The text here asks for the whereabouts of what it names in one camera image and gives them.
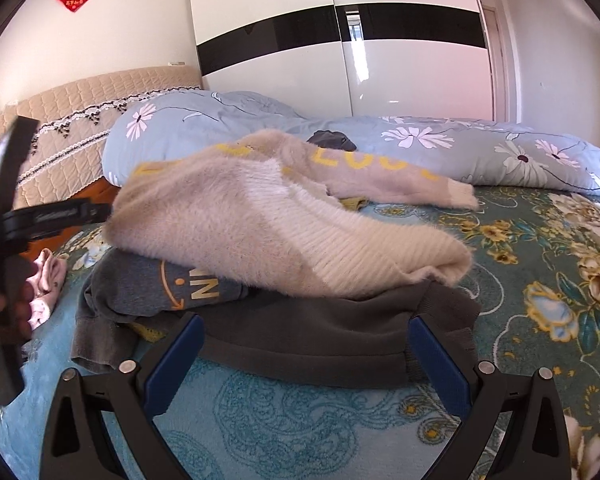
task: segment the wall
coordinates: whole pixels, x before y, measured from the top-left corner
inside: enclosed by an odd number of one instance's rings
[[[500,5],[513,39],[518,121],[600,147],[600,21],[593,11],[583,0]]]
[[[0,110],[75,79],[170,61],[198,63],[189,0],[90,0],[76,13],[27,0],[0,37]]]

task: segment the sweater cuff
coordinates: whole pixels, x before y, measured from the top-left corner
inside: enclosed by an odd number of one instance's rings
[[[474,211],[478,209],[478,199],[474,196],[474,186],[471,184],[449,179],[448,190],[451,196],[451,207]]]

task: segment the wardrobe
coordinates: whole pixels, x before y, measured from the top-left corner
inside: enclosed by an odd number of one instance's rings
[[[304,116],[493,119],[479,0],[191,0],[205,88]]]

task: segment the bedspread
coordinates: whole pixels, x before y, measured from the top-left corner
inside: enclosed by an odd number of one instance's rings
[[[473,248],[474,267],[459,287],[482,305],[478,354],[504,372],[551,368],[564,411],[579,421],[591,452],[600,436],[600,197],[514,187],[478,187],[476,196],[480,206],[471,212],[371,204],[363,214],[435,224]],[[0,424],[0,450],[19,478],[36,478],[46,411],[70,365],[76,288],[105,248],[100,228],[90,226],[63,249],[75,270],[55,313],[35,332],[24,371],[36,381]],[[320,388],[203,360],[155,422],[190,475],[208,480],[416,480],[457,425],[427,384]],[[129,477],[142,478],[113,417],[107,423]],[[473,480],[487,472],[505,427],[501,419]]]

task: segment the yellow garment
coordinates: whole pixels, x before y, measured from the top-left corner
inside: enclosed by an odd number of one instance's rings
[[[348,211],[360,211],[369,205],[369,200],[364,196],[352,196],[351,198],[341,198],[340,203]]]
[[[157,343],[162,339],[166,334],[161,332],[160,330],[155,330],[153,328],[147,328],[140,323],[129,323],[129,327],[135,333],[137,333],[142,339],[148,341],[149,343]]]

